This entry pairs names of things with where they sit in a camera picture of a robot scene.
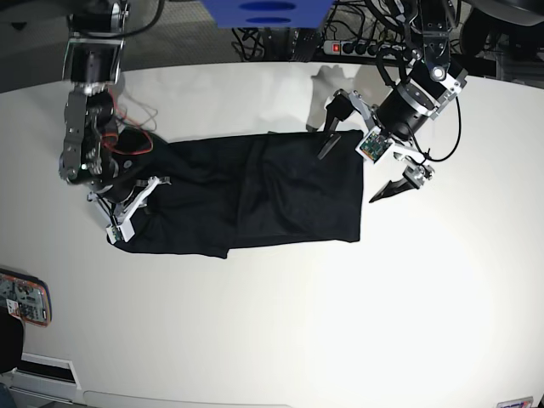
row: cable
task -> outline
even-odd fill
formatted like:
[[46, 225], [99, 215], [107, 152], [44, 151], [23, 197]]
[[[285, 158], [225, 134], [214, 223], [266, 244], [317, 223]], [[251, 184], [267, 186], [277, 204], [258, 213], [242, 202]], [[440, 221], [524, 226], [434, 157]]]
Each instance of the cable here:
[[459, 23], [461, 22], [461, 10], [462, 10], [462, 0], [457, 0], [456, 27], [458, 27]]
[[461, 118], [461, 105], [459, 104], [459, 97], [458, 96], [456, 97], [456, 103], [457, 103], [457, 116], [459, 118], [459, 134], [457, 135], [456, 145], [453, 147], [453, 150], [450, 152], [450, 154], [448, 156], [446, 156], [446, 157], [443, 157], [441, 159], [433, 159], [429, 155], [430, 150], [427, 153], [424, 153], [422, 151], [421, 147], [419, 146], [419, 144], [417, 143], [416, 135], [411, 130], [411, 127], [406, 124], [406, 126], [408, 127], [408, 132], [410, 133], [410, 136], [411, 136], [412, 140], [414, 141], [414, 144], [416, 145], [417, 150], [425, 157], [426, 160], [429, 160], [430, 162], [434, 162], [434, 163], [445, 162], [446, 160], [448, 160], [450, 157], [453, 156], [453, 154], [457, 150], [457, 147], [459, 147], [459, 143], [461, 142], [461, 133], [462, 133], [462, 118]]
[[[115, 98], [113, 97], [113, 95], [111, 94], [111, 91], [108, 90], [108, 92], [110, 93], [110, 96], [111, 96], [111, 100], [113, 102], [113, 108], [115, 110], [115, 112], [117, 113], [120, 113], [119, 111], [119, 108], [117, 106], [117, 102], [115, 100]], [[147, 131], [145, 131], [140, 124], [138, 124], [134, 119], [132, 119], [131, 117], [127, 116], [126, 113], [121, 113], [122, 114], [122, 120], [126, 120], [126, 121], [129, 121], [130, 123], [132, 123], [140, 132], [142, 132], [144, 134], [144, 136], [147, 138], [147, 140], [150, 142], [150, 147], [147, 148], [147, 149], [142, 149], [142, 150], [136, 150], [136, 151], [121, 151], [121, 150], [118, 150], [116, 149], [114, 146], [116, 145], [117, 143], [117, 140], [119, 140], [119, 135], [117, 133], [113, 133], [113, 132], [109, 132], [109, 133], [105, 133], [102, 135], [102, 138], [101, 138], [101, 142], [102, 142], [102, 145], [107, 149], [109, 150], [110, 152], [112, 153], [117, 153], [118, 155], [123, 155], [123, 156], [139, 156], [139, 155], [144, 155], [146, 153], [150, 153], [153, 151], [153, 138], [147, 133]], [[105, 139], [106, 138], [115, 138], [116, 142], [115, 144], [112, 144], [111, 142], [108, 142], [106, 141]]]
[[372, 13], [372, 15], [374, 15], [374, 17], [376, 17], [376, 19], [382, 23], [382, 25], [386, 28], [388, 28], [389, 30], [391, 31], [396, 31], [398, 32], [400, 35], [403, 35], [404, 34], [404, 29], [403, 27], [399, 26], [399, 25], [396, 25], [396, 24], [393, 24], [391, 21], [389, 21], [385, 15], [383, 15], [380, 10], [374, 5], [374, 3], [372, 2], [372, 0], [365, 0], [365, 4], [366, 4], [366, 7], [369, 9], [369, 11]]
[[235, 35], [236, 41], [238, 42], [238, 45], [240, 46], [240, 50], [236, 49], [236, 46], [235, 46], [236, 43], [235, 42], [232, 43], [232, 46], [235, 49], [235, 51], [240, 55], [240, 58], [241, 58], [242, 62], [252, 61], [255, 58], [256, 54], [257, 54], [258, 46], [264, 48], [264, 45], [259, 42], [261, 34], [258, 32], [257, 37], [254, 37], [253, 34], [248, 33], [248, 31], [244, 31], [242, 29], [238, 29], [238, 30], [240, 30], [241, 32], [244, 33], [244, 38], [245, 39], [251, 38], [254, 41], [254, 44], [253, 44], [253, 47], [252, 47], [252, 53], [251, 53], [250, 56], [247, 56], [246, 49], [248, 49], [249, 47], [244, 45], [244, 40], [242, 38], [240, 38], [240, 36], [238, 35], [238, 33], [236, 32], [236, 30], [234, 28], [231, 29], [231, 31]]
[[102, 198], [101, 195], [96, 195], [97, 201], [99, 203], [99, 206], [102, 207], [104, 212], [108, 215], [110, 218], [111, 225], [117, 226], [117, 220], [115, 217], [115, 214], [113, 213], [113, 210], [108, 206], [108, 204], [105, 202], [104, 198]]
[[109, 40], [116, 39], [116, 38], [127, 38], [127, 37], [137, 36], [138, 34], [141, 34], [142, 32], [148, 31], [159, 21], [159, 19], [162, 16], [162, 11], [164, 10], [165, 3], [166, 3], [166, 0], [159, 0], [159, 3], [156, 6], [156, 12], [155, 12], [155, 16], [153, 17], [153, 20], [151, 20], [147, 25], [144, 25], [143, 27], [137, 30], [122, 32], [121, 34], [114, 34], [113, 36], [112, 35], [99, 36], [96, 34], [91, 34], [90, 32], [86, 32], [86, 31], [79, 31], [79, 33], [87, 38], [102, 38], [102, 39], [109, 39]]

